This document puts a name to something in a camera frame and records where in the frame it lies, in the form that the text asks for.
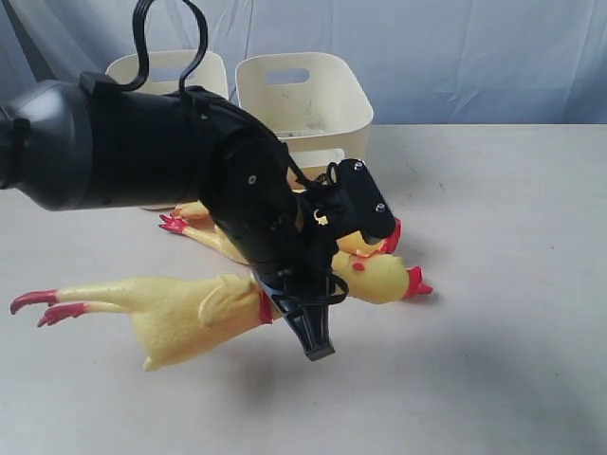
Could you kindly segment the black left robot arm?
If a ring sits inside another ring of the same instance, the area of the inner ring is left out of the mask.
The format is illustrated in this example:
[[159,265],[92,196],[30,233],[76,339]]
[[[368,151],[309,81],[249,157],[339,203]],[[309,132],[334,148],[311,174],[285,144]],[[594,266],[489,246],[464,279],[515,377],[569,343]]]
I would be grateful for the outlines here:
[[354,218],[343,162],[309,179],[261,121],[200,86],[168,95],[103,75],[45,81],[1,107],[1,186],[51,211],[202,202],[318,360],[334,351],[332,269]]

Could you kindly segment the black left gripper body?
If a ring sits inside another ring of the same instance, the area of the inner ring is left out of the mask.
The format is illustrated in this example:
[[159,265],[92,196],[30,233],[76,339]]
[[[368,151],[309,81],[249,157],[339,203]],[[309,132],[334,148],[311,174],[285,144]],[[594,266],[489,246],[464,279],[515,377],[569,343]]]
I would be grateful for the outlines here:
[[246,258],[274,303],[340,303],[349,293],[333,270],[340,229],[351,220],[340,187],[246,190]]

